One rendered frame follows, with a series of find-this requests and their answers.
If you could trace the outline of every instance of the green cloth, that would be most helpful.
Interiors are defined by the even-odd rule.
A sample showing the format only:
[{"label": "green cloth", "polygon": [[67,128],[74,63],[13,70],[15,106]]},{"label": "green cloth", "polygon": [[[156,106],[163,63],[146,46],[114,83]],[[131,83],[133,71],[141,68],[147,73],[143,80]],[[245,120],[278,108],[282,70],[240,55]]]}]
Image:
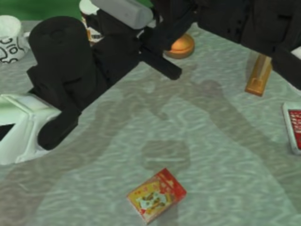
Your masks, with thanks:
[{"label": "green cloth", "polygon": [[[149,0],[137,0],[151,6]],[[80,0],[0,0],[0,15],[12,15],[20,20],[44,20],[52,16],[80,18]]]}]

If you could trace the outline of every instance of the wooden stick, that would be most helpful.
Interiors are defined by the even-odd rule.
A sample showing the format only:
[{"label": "wooden stick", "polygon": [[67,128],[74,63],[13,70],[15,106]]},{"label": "wooden stick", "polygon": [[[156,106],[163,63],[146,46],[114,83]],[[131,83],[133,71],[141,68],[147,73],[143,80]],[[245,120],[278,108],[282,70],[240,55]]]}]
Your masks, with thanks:
[{"label": "wooden stick", "polygon": [[245,92],[262,97],[271,71],[271,58],[260,54],[246,85]]}]

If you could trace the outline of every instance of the marble tabletop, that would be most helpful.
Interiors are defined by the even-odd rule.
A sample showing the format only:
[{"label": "marble tabletop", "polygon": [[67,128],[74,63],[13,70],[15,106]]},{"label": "marble tabletop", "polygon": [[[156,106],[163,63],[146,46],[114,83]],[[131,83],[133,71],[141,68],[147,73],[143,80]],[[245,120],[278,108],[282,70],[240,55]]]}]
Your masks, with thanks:
[{"label": "marble tabletop", "polygon": [[[301,160],[280,108],[300,97],[276,73],[263,97],[245,93],[256,54],[195,26],[189,33],[196,51],[172,60],[178,81],[141,63],[57,150],[0,167],[1,226],[143,225],[126,195],[164,167],[187,196],[154,226],[300,225]],[[0,93],[29,90],[35,64],[30,52],[1,65]]]}]

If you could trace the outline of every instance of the mug handle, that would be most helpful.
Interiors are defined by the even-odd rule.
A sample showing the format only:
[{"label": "mug handle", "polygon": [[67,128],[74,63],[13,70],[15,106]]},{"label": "mug handle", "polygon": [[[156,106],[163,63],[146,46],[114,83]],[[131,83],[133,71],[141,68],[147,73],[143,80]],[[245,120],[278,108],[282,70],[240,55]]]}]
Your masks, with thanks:
[{"label": "mug handle", "polygon": [[30,36],[30,32],[24,32],[23,37],[27,40],[24,44],[28,49],[31,49],[29,43],[28,43],[28,38]]}]

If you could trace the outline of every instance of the red and yellow packet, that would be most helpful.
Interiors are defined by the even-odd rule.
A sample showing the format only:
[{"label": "red and yellow packet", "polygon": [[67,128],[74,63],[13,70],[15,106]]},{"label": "red and yellow packet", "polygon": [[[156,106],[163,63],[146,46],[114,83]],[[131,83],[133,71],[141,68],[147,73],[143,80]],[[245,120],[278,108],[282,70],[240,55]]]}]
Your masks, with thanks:
[{"label": "red and yellow packet", "polygon": [[127,199],[139,212],[146,224],[158,217],[186,195],[186,190],[164,168],[142,185],[131,191]]}]

